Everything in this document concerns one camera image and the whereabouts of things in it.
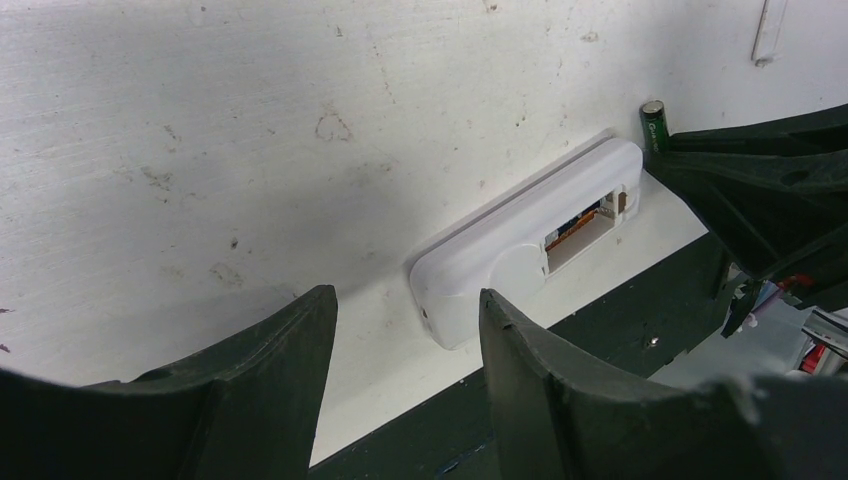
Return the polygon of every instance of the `battery compartment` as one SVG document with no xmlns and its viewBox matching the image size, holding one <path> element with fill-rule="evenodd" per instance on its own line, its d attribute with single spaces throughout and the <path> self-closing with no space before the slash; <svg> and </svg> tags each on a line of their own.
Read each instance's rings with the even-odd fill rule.
<svg viewBox="0 0 848 480">
<path fill-rule="evenodd" d="M 545 236 L 546 274 L 552 275 L 616 225 L 627 209 L 627 193 L 616 189 Z"/>
</svg>

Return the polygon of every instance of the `green battery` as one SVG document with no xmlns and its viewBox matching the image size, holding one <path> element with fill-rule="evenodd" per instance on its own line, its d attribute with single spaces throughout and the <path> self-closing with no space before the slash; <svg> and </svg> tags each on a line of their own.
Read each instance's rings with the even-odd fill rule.
<svg viewBox="0 0 848 480">
<path fill-rule="evenodd" d="M 645 132 L 645 148 L 651 153 L 668 151 L 668 127 L 665 123 L 665 105 L 652 100 L 639 109 L 642 131 Z"/>
</svg>

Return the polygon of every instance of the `white tabletop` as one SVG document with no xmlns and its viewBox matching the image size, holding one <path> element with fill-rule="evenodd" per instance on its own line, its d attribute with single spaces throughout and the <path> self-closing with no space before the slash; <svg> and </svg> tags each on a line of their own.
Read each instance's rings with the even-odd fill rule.
<svg viewBox="0 0 848 480">
<path fill-rule="evenodd" d="M 408 291 L 439 232 L 605 128 L 638 141 L 651 98 L 678 131 L 848 101 L 848 4 L 791 2 L 761 68 L 761 2 L 631 3 L 4 2 L 0 366 L 131 380 L 331 283 L 332 454 L 480 366 Z M 550 325 L 704 231 L 650 178 L 642 205 L 521 307 Z"/>
</svg>

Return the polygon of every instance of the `screw hole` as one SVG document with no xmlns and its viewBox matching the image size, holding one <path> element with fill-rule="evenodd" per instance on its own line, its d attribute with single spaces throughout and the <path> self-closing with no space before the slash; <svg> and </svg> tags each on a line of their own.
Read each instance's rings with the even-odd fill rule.
<svg viewBox="0 0 848 480">
<path fill-rule="evenodd" d="M 791 187 L 792 185 L 795 185 L 798 182 L 806 180 L 809 176 L 810 172 L 806 170 L 796 170 L 780 177 L 780 183 L 782 183 L 784 186 Z"/>
</svg>

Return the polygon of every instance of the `white plastic device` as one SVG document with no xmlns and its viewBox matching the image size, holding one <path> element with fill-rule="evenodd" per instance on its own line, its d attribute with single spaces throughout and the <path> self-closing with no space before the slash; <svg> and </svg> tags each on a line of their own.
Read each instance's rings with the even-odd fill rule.
<svg viewBox="0 0 848 480">
<path fill-rule="evenodd" d="M 410 285 L 444 348 L 477 336 L 482 288 L 524 300 L 639 211 L 642 150 L 612 138 L 554 170 L 415 262 Z"/>
</svg>

